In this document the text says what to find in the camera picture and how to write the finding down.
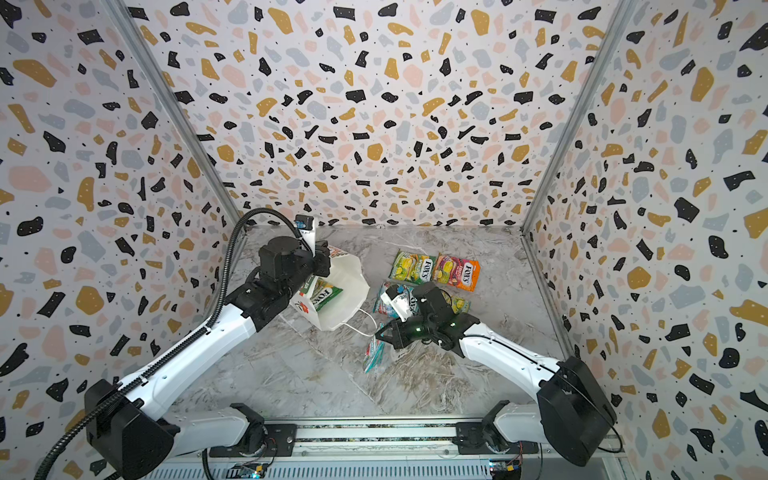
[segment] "marble floor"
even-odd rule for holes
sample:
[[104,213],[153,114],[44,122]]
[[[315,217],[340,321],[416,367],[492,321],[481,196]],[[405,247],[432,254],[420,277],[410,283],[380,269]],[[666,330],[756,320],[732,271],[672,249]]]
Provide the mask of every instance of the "marble floor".
[[[285,227],[255,227],[233,270],[232,288],[257,265],[258,250]],[[481,272],[470,313],[507,338],[563,358],[516,227],[323,227],[318,240],[357,255],[370,285],[370,311],[392,262],[403,249],[446,252],[478,260]],[[447,287],[451,293],[459,290]],[[378,313],[374,317],[388,321]],[[350,325],[372,333],[357,313]],[[496,402],[529,403],[496,372],[435,345],[385,346],[381,364],[363,371],[369,339],[346,327],[322,332],[291,309],[226,354],[177,400],[175,412],[221,409],[243,402],[265,417],[360,415],[484,415]]]

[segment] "orange candy bag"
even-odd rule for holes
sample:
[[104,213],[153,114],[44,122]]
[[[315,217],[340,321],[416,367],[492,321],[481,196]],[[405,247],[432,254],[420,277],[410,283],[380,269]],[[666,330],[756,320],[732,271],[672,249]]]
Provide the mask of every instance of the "orange candy bag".
[[479,262],[440,253],[432,279],[438,283],[474,292],[479,276]]

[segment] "terrazzo patterned wallpaper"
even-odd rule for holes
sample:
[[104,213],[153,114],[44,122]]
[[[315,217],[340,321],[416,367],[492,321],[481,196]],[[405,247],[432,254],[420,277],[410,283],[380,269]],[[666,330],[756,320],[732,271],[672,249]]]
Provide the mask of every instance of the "terrazzo patterned wallpaper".
[[514,224],[615,0],[128,0],[238,207]]
[[766,22],[638,2],[530,232],[639,478],[768,478]]
[[[81,418],[87,387],[199,323],[230,221],[98,2],[0,0],[0,15],[0,478],[13,479]],[[111,471],[80,435],[49,478]]]

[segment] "white paper bag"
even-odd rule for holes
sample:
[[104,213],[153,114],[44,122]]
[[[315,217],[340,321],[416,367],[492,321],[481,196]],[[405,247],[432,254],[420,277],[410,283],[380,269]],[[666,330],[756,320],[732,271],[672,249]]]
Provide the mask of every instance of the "white paper bag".
[[368,283],[362,276],[360,259],[336,247],[328,247],[331,252],[331,271],[328,283],[342,289],[318,312],[310,297],[315,290],[317,277],[305,283],[302,289],[291,298],[291,305],[304,318],[321,330],[335,330],[346,323],[355,314],[368,296]]

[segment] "black cable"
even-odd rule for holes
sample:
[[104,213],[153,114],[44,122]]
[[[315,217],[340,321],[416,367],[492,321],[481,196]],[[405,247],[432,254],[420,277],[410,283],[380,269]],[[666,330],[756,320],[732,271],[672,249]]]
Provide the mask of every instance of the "black cable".
[[[581,395],[581,397],[582,397],[584,400],[586,400],[586,401],[587,401],[587,403],[589,403],[589,404],[592,406],[592,408],[595,410],[595,412],[597,412],[597,413],[598,413],[598,415],[599,415],[599,416],[600,416],[600,417],[603,419],[603,421],[604,421],[604,422],[606,422],[606,423],[608,424],[608,426],[610,426],[610,427],[611,427],[611,430],[613,430],[613,431],[614,431],[614,433],[616,434],[616,436],[618,437],[618,439],[619,439],[619,448],[618,448],[618,449],[616,449],[616,450],[609,450],[609,449],[604,449],[604,448],[602,448],[602,447],[598,446],[598,450],[602,450],[603,452],[608,452],[608,453],[622,453],[622,452],[624,451],[624,442],[621,440],[621,435],[619,435],[619,432],[618,432],[618,431],[616,430],[616,428],[614,427],[614,425],[615,425],[615,421],[611,421],[611,420],[608,420],[608,418],[607,418],[605,415],[603,415],[603,412],[601,412],[601,411],[600,411],[600,409],[598,408],[598,406],[596,406],[596,405],[595,405],[595,404],[594,404],[594,403],[593,403],[593,402],[592,402],[592,401],[591,401],[591,400],[590,400],[590,399],[589,399],[589,398],[588,398],[588,397],[587,397],[587,396],[586,396],[586,395],[585,395],[585,394],[584,394],[584,393],[583,393],[583,392],[582,392],[580,389],[578,389],[578,388],[577,388],[577,387],[576,387],[576,386],[575,386],[573,383],[569,382],[569,381],[568,381],[568,379],[566,379],[566,378],[565,378],[565,377],[564,377],[562,374],[558,374],[558,372],[555,372],[554,370],[550,369],[549,367],[547,367],[547,366],[545,366],[545,365],[542,365],[542,364],[540,364],[539,362],[536,362],[535,360],[531,359],[529,356],[525,355],[524,353],[521,353],[521,352],[519,352],[518,350],[516,350],[516,349],[513,349],[512,347],[510,347],[510,346],[509,346],[509,345],[507,345],[506,343],[502,343],[502,342],[499,342],[499,341],[498,341],[498,340],[496,340],[496,339],[488,338],[487,336],[483,336],[483,335],[465,335],[465,336],[464,336],[464,338],[472,338],[472,337],[481,338],[481,339],[486,339],[486,340],[488,340],[488,341],[491,341],[491,342],[494,342],[494,343],[498,343],[499,345],[501,345],[501,346],[503,346],[503,347],[505,347],[505,348],[507,348],[507,349],[510,349],[512,352],[515,352],[515,353],[517,353],[519,356],[521,356],[521,357],[523,357],[524,359],[528,360],[529,362],[531,362],[531,363],[535,364],[536,366],[540,366],[542,369],[544,369],[544,370],[547,370],[548,372],[551,372],[553,375],[556,375],[556,376],[560,377],[560,378],[561,378],[561,379],[562,379],[564,382],[566,382],[566,383],[567,383],[567,384],[568,384],[568,385],[569,385],[569,386],[570,386],[570,387],[571,387],[571,388],[572,388],[572,389],[573,389],[573,390],[574,390],[576,393],[578,393],[579,395]],[[563,367],[563,368],[565,368],[565,369],[567,369],[569,372],[571,372],[571,373],[574,373],[574,374],[575,374],[575,372],[574,372],[573,370],[570,370],[570,369],[568,369],[567,367]]]
[[[247,211],[242,217],[240,217],[240,219],[237,220],[234,227],[232,227],[232,236],[230,238],[229,244],[227,245],[227,254],[224,257],[224,263],[221,268],[221,287],[219,288],[219,297],[216,301],[216,306],[213,313],[211,313],[210,318],[205,323],[206,327],[208,328],[211,328],[216,323],[219,315],[221,314],[221,310],[224,307],[224,300],[227,296],[227,287],[230,283],[230,268],[232,266],[232,259],[234,257],[235,246],[237,244],[237,236],[240,234],[240,231],[243,229],[245,223],[251,217],[257,214],[270,214],[280,218],[291,229],[293,235],[296,237],[296,239],[299,240],[299,242],[301,242],[302,246],[307,251],[312,252],[312,249],[301,236],[301,232],[299,232],[299,229],[296,228],[296,225],[291,223],[291,221],[288,220],[282,213],[270,208],[254,208],[253,210]],[[199,339],[206,333],[207,332],[205,329],[196,330],[195,333],[193,333],[191,336],[187,337],[181,343],[174,346],[174,348],[164,353],[162,357],[160,357],[152,366],[144,370],[141,373],[141,376],[145,379],[149,379],[166,363],[170,362],[171,359],[181,353],[182,350],[186,349],[189,345],[194,343],[195,340]],[[67,445],[69,445],[72,439],[74,439],[74,437],[83,428],[85,428],[88,423],[92,422],[102,413],[106,412],[109,408],[122,401],[125,398],[125,394],[141,385],[141,382],[141,377],[136,378],[133,382],[128,383],[126,386],[123,386],[119,390],[113,390],[112,393],[106,396],[104,400],[101,401],[101,403],[96,405],[96,407],[91,410],[90,413],[83,417],[80,422],[77,422],[71,429],[69,429],[69,431],[62,435],[58,442],[54,444],[53,448],[51,448],[48,454],[42,459],[42,462],[40,462],[40,467],[35,473],[35,480],[45,480],[48,477],[48,473],[51,471],[51,468],[53,468],[53,464],[56,462],[56,459],[62,453],[64,453],[64,450],[67,448]]]
[[257,266],[253,270],[251,270],[250,273],[248,273],[248,276],[245,279],[245,283],[253,283],[253,281],[256,279],[256,275],[261,273],[261,265]]
[[210,473],[210,467],[208,466],[208,449],[203,449],[203,473],[207,480],[214,480],[214,476]]
[[272,464],[275,462],[275,458],[277,458],[277,440],[273,439],[272,437],[270,437],[270,440],[272,440],[272,443],[275,444],[275,455],[272,455],[272,460],[267,465],[267,468],[271,467]]
[[538,444],[538,458],[538,475],[536,475],[536,480],[541,478],[541,473],[544,471],[544,449],[541,447],[541,443]]
[[266,441],[264,443],[262,443],[259,448],[261,449],[261,453],[259,454],[259,456],[249,460],[248,462],[243,463],[243,467],[247,467],[247,466],[252,465],[254,463],[259,463],[259,460],[261,460],[261,457],[264,456],[264,452],[266,452],[267,449],[268,449],[268,445],[266,444]]

